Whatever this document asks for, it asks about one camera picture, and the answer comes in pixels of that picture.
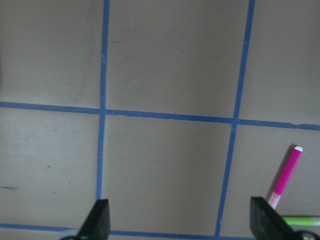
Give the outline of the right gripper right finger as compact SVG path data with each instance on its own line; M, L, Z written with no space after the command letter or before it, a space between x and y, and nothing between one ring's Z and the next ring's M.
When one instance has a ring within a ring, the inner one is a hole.
M250 198L250 230L256 240L316 240L307 230L293 230L263 197Z

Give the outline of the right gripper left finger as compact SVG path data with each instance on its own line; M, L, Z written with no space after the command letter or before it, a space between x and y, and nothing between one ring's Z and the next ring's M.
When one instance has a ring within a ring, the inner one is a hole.
M81 228L68 233L60 240L108 240L111 232L110 206L108 199L96 200Z

